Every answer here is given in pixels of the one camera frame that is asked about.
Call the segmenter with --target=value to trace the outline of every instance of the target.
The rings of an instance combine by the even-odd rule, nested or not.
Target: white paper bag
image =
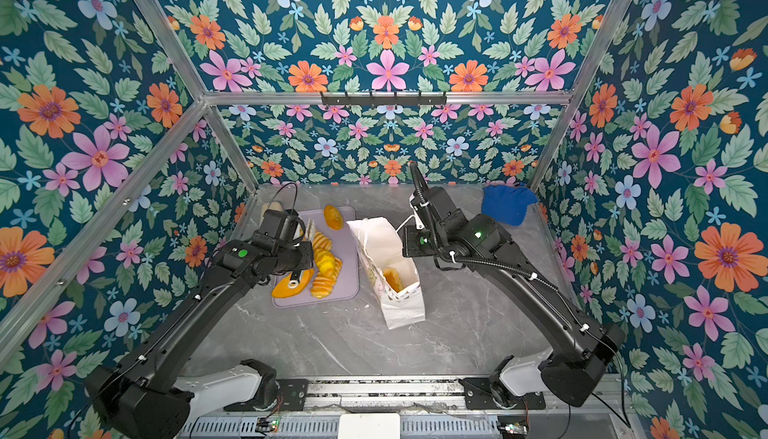
[[[392,224],[383,217],[350,221],[357,253],[368,280],[379,298],[389,329],[414,324],[425,319],[424,296],[413,259],[402,257],[402,241]],[[403,290],[395,292],[384,279],[383,269],[396,269]]]

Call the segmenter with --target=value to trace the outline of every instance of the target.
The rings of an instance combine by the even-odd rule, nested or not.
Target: floral wallpaper
[[[259,182],[526,182],[559,108],[231,106],[222,115]]]
[[[768,436],[768,0],[636,0],[539,191],[655,439]]]
[[[165,320],[226,242],[244,200],[201,120],[5,366],[0,437],[66,437],[88,403],[85,377],[114,365]],[[25,232],[1,233],[9,241]],[[72,437],[122,437],[103,429],[92,408],[75,420]]]
[[[130,0],[0,0],[0,315],[189,97]]]
[[[609,2],[159,1],[209,88],[232,92],[569,88]]]

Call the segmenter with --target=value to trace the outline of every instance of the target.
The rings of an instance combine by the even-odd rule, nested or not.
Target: blue cloth
[[[522,224],[528,205],[538,202],[536,194],[527,187],[489,185],[483,191],[482,213],[509,225]]]

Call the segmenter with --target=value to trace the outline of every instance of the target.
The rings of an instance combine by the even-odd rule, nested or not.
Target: open bag
[[[389,329],[425,319],[424,296],[413,259],[402,256],[402,241],[392,224],[383,217],[350,221],[357,253],[368,280],[379,298]],[[396,269],[403,289],[395,291],[384,277],[384,269]]]

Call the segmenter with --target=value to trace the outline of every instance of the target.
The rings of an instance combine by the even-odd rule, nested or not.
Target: pink flower
[[[248,77],[251,79],[254,79],[255,77],[261,77],[261,71],[259,69],[261,69],[261,64],[254,62],[254,60],[250,57],[247,60],[240,60],[240,72],[247,72]]]
[[[427,138],[435,133],[432,130],[432,124],[427,125],[424,121],[422,121],[420,125],[414,127],[413,130],[416,131],[416,137],[419,138]]]
[[[594,191],[598,189],[598,179],[600,179],[600,175],[595,175],[590,171],[584,178],[584,189],[590,194],[594,194]]]
[[[688,277],[690,272],[682,261],[688,257],[688,248],[680,246],[677,249],[674,248],[674,242],[672,238],[667,235],[664,238],[664,248],[662,249],[658,244],[651,244],[650,250],[660,257],[661,259],[654,260],[650,267],[654,271],[664,270],[664,278],[667,279],[668,284],[672,284],[675,278],[675,272],[682,277]]]
[[[109,132],[105,127],[97,127],[94,131],[94,142],[80,132],[72,134],[74,143],[85,154],[70,152],[62,159],[62,164],[75,170],[88,168],[83,175],[83,185],[86,191],[92,191],[101,185],[101,176],[112,187],[118,187],[128,177],[128,169],[117,162],[128,157],[130,151],[124,144],[109,146]]]
[[[304,122],[305,117],[312,117],[309,106],[288,106],[288,117],[296,117],[299,122]]]
[[[650,187],[657,188],[661,183],[661,169],[667,172],[674,172],[680,168],[680,161],[674,154],[665,154],[674,146],[677,146],[677,139],[680,133],[677,131],[668,132],[659,142],[659,128],[652,125],[648,128],[648,145],[634,144],[632,153],[635,157],[643,159],[634,166],[632,175],[636,178],[643,177],[648,172],[648,183]]]
[[[581,298],[587,304],[589,304],[591,301],[594,300],[592,299],[592,291],[589,289],[588,285],[581,285],[581,292],[579,292],[578,294],[581,295]]]
[[[712,186],[717,188],[725,187],[725,181],[722,179],[722,176],[727,170],[728,168],[725,165],[715,168],[715,159],[711,158],[710,161],[706,163],[706,168],[696,167],[696,174],[701,177],[694,181],[694,185],[696,185],[696,187],[704,186],[704,191],[709,195],[712,193]]]
[[[627,237],[624,238],[624,243],[626,245],[619,247],[619,250],[624,252],[624,257],[621,260],[630,263],[632,267],[638,265],[638,259],[643,258],[643,255],[640,253],[640,251],[638,251],[640,248],[640,242],[632,241],[629,239],[629,237]]]
[[[171,178],[173,182],[170,184],[170,188],[176,191],[178,195],[182,195],[184,192],[190,190],[189,185],[187,185],[190,180],[188,177],[185,177],[182,172],[177,172],[176,174],[171,175]]]
[[[72,312],[72,308],[74,308],[74,302],[67,301],[48,311],[29,335],[29,347],[34,349],[42,344],[45,341],[45,336],[48,335],[48,331],[51,331],[51,334],[65,333],[67,331],[67,321],[59,318]]]
[[[429,49],[422,47],[422,54],[418,60],[423,61],[424,67],[427,67],[429,64],[436,64],[438,57],[440,57],[440,52],[435,50],[435,46],[429,46]]]
[[[320,106],[320,109],[325,111],[322,118],[325,120],[333,119],[336,124],[341,122],[341,117],[350,116],[350,111],[345,110],[344,106]]]
[[[587,132],[587,127],[584,123],[587,122],[587,113],[576,112],[576,117],[571,119],[571,123],[568,126],[571,128],[571,138],[576,139],[576,142],[581,140],[581,134]]]
[[[566,62],[563,64],[564,60],[565,49],[560,49],[555,52],[551,62],[543,57],[537,58],[534,67],[540,73],[531,74],[528,79],[525,79],[525,83],[529,86],[538,84],[538,87],[536,87],[536,90],[538,91],[549,90],[550,86],[552,86],[553,89],[565,87],[565,80],[560,76],[571,72],[571,70],[576,67],[576,64],[573,62]]]
[[[483,120],[486,116],[493,116],[493,107],[490,104],[475,104],[469,110],[470,116],[476,116],[477,120]]]
[[[648,135],[645,131],[649,127],[650,121],[648,120],[648,114],[643,114],[640,117],[635,116],[634,126],[629,127],[629,132],[634,132],[634,140],[638,140],[640,137],[645,138]]]
[[[185,156],[184,153],[187,152],[189,147],[190,146],[187,146],[187,144],[183,142],[179,144],[179,147],[170,154],[170,163],[175,164],[176,161],[187,162],[187,156]]]
[[[501,136],[504,133],[504,124],[502,124],[502,120],[499,119],[496,122],[489,122],[488,128],[485,129],[485,132],[491,135],[491,137],[494,136]]]
[[[568,252],[565,252],[565,247],[558,247],[557,250],[560,252],[560,261],[562,262],[563,269],[565,269],[565,277],[567,277],[569,281],[575,282],[576,278],[574,277],[574,272],[571,271],[575,262],[573,256],[568,257]]]
[[[587,162],[594,161],[597,164],[600,161],[600,154],[605,151],[605,144],[603,142],[603,133],[600,132],[597,136],[594,132],[589,134],[589,143],[584,144],[584,150],[587,151]]]
[[[445,124],[446,121],[449,118],[457,118],[458,114],[456,113],[457,110],[459,110],[461,106],[458,104],[446,104],[443,107],[438,107],[435,110],[432,111],[432,117],[439,117],[440,123]]]
[[[94,253],[91,255],[91,258],[88,260],[88,263],[78,271],[78,282],[80,284],[85,284],[85,281],[87,281],[88,278],[91,277],[91,272],[95,272],[96,274],[104,272],[104,262],[97,261],[96,259],[103,258],[104,254],[106,253],[107,253],[107,248],[105,248],[103,245],[98,246],[96,250],[94,250]]]
[[[49,191],[58,188],[58,193],[64,197],[69,195],[69,189],[80,188],[80,184],[74,180],[74,178],[78,176],[78,172],[68,171],[62,163],[56,164],[55,171],[52,171],[51,169],[44,170],[43,175],[51,179],[48,181],[48,184],[45,185],[45,188]]]
[[[523,77],[528,77],[529,72],[536,70],[534,60],[528,59],[527,57],[523,57],[523,60],[517,62],[514,66],[517,68],[517,70],[514,71],[515,76],[520,76],[522,74]]]
[[[213,64],[203,62],[200,64],[200,69],[203,69],[203,72],[208,75],[216,76],[214,79],[216,90],[225,90],[229,87],[232,92],[242,92],[243,88],[240,86],[250,86],[254,83],[244,75],[238,74],[241,70],[240,60],[230,59],[226,61],[225,65],[224,59],[213,50],[208,52],[208,58]]]
[[[720,312],[728,310],[728,299],[715,298],[710,303],[710,293],[703,285],[700,285],[696,290],[696,296],[699,298],[698,301],[692,295],[683,299],[689,308],[696,311],[688,316],[688,324],[695,328],[704,324],[706,336],[713,341],[716,341],[719,335],[717,328],[723,329],[725,332],[736,330],[734,323],[730,319],[720,315]]]
[[[335,52],[336,58],[339,60],[339,65],[345,64],[352,67],[352,61],[357,60],[357,56],[352,54],[352,48],[348,47],[344,49],[344,46],[339,46],[338,52]]]
[[[122,252],[120,252],[115,259],[123,261],[123,267],[128,269],[131,263],[139,263],[139,254],[144,251],[144,248],[140,247],[136,241],[131,241],[129,244],[126,244],[125,242],[120,244],[120,251]]]
[[[114,114],[109,115],[109,122],[105,122],[104,127],[112,131],[109,133],[110,138],[119,137],[121,141],[128,138],[126,134],[133,132],[133,129],[125,125],[125,117],[117,117]]]
[[[688,356],[683,359],[683,365],[694,370],[694,377],[696,377],[697,381],[701,382],[705,377],[710,381],[715,380],[715,374],[710,369],[710,367],[715,365],[715,359],[704,355],[698,342],[694,344],[693,349],[686,345],[683,346],[683,352]]]
[[[205,122],[204,118],[197,121],[197,124],[194,125],[194,129],[192,129],[192,139],[195,142],[199,142],[200,139],[208,137],[208,135],[205,133],[205,128],[207,126],[208,122]]]
[[[280,132],[281,136],[285,136],[287,138],[293,137],[293,134],[296,134],[296,130],[293,128],[293,123],[289,122],[285,124],[285,122],[280,121],[277,123],[277,130]]]
[[[381,60],[382,63],[380,66],[375,63],[366,65],[368,72],[374,76],[379,76],[376,79],[373,79],[371,88],[373,90],[379,90],[386,86],[387,92],[391,92],[393,86],[401,90],[406,88],[406,81],[400,76],[408,72],[410,66],[405,62],[395,64],[395,54],[389,49],[382,52]]]
[[[48,385],[51,385],[52,391],[58,391],[62,388],[64,378],[73,375],[78,371],[76,366],[70,364],[78,357],[77,352],[70,352],[64,356],[61,349],[51,356],[51,364],[42,364],[37,367],[38,373],[38,392],[42,391]]]
[[[354,126],[350,126],[350,137],[360,139],[361,137],[368,137],[367,127],[363,126],[360,121],[357,121]]]

